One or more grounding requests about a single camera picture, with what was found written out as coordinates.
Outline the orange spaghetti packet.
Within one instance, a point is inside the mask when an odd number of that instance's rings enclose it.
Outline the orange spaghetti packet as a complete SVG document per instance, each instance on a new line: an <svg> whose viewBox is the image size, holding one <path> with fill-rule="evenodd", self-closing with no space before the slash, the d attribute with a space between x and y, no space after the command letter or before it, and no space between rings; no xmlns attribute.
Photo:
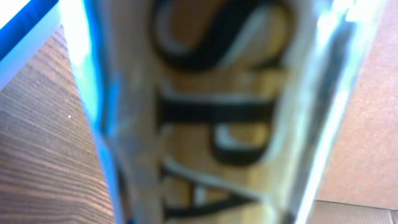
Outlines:
<svg viewBox="0 0 398 224"><path fill-rule="evenodd" d="M116 223L306 223L385 4L61 1Z"/></svg>

